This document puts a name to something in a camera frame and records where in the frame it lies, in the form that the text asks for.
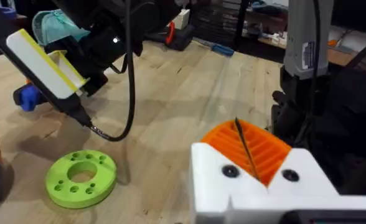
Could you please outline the left gripper white and orange right finger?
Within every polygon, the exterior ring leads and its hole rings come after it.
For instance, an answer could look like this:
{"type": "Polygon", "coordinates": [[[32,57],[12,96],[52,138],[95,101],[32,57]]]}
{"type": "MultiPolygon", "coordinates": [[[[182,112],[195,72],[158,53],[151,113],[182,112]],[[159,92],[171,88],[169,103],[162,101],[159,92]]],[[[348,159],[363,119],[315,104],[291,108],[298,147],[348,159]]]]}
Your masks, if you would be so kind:
{"type": "Polygon", "coordinates": [[[236,120],[243,149],[244,177],[236,193],[249,197],[337,197],[338,191],[315,158],[305,149],[288,144],[260,129],[236,120]]]}

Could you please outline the left gripper white and orange left finger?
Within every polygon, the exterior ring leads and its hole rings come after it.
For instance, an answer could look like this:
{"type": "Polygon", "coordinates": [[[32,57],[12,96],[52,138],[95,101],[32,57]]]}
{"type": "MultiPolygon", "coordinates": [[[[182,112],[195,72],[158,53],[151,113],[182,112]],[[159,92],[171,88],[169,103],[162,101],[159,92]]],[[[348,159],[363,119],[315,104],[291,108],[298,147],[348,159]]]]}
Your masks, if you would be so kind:
{"type": "Polygon", "coordinates": [[[234,121],[208,132],[190,147],[191,223],[266,223],[257,207],[266,187],[251,165],[234,121]]]}

